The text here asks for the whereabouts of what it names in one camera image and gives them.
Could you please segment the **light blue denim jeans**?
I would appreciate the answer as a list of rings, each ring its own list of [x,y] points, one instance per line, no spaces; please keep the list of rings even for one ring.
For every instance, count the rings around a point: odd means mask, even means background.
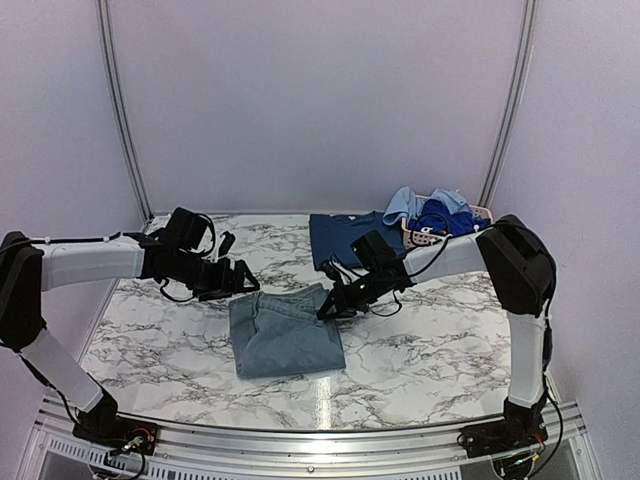
[[[259,379],[342,370],[346,367],[337,324],[317,312],[328,291],[316,283],[304,289],[262,291],[229,303],[229,334],[236,374]]]

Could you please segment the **dark blue t-shirt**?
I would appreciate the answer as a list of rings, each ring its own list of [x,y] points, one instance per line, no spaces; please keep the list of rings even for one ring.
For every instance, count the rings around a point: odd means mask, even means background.
[[[350,245],[361,236],[376,230],[396,254],[404,252],[403,233],[399,226],[383,223],[383,213],[371,211],[367,214],[310,214],[309,237],[315,271],[334,256],[349,268],[360,266]]]

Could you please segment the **pink plastic laundry basket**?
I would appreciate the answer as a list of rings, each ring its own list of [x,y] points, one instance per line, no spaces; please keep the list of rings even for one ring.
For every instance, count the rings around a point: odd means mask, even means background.
[[[483,218],[489,218],[493,223],[493,215],[489,209],[486,209],[483,207],[477,207],[477,206],[467,206],[466,208],[463,208],[463,209],[472,210],[474,214],[479,215],[480,217],[483,217]],[[409,221],[405,219],[401,220],[401,229],[403,232],[403,243],[407,250],[418,247],[418,246],[431,246],[443,241],[447,236],[453,237],[450,234],[436,235],[436,234],[428,233],[427,231],[425,231],[424,233],[421,233],[421,232],[410,230],[408,225]]]

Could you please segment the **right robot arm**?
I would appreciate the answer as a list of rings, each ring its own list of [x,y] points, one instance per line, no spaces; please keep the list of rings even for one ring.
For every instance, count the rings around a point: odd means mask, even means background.
[[[511,379],[495,438],[506,448],[519,446],[541,422],[553,352],[550,313],[557,267],[540,238],[516,216],[506,215],[478,232],[447,235],[435,246],[403,254],[394,253],[377,232],[360,237],[351,249],[366,273],[344,283],[335,268],[325,266],[333,287],[317,312],[320,320],[366,313],[381,296],[431,280],[477,271],[489,275],[511,338]]]

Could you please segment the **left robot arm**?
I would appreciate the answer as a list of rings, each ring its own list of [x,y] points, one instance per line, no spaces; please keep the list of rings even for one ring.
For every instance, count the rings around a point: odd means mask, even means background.
[[[231,260],[233,234],[216,239],[204,214],[178,207],[167,223],[150,232],[121,232],[88,238],[33,238],[9,232],[1,243],[1,345],[66,406],[75,435],[116,445],[150,428],[124,419],[113,396],[86,372],[69,341],[46,321],[49,307],[63,311],[57,291],[74,302],[77,287],[119,280],[151,280],[166,296],[169,283],[184,286],[188,301],[206,302],[256,292],[260,283],[242,260]]]

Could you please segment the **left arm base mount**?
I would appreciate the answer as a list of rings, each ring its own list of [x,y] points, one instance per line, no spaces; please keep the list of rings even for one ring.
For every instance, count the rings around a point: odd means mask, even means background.
[[[80,412],[73,428],[77,438],[109,447],[113,454],[154,453],[159,425],[123,417],[113,411]]]

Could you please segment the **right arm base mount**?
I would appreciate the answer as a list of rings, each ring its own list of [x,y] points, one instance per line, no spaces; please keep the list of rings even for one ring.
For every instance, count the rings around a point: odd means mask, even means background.
[[[538,419],[525,427],[520,417],[467,425],[457,437],[469,458],[495,455],[514,449],[541,446],[548,439],[546,424]]]

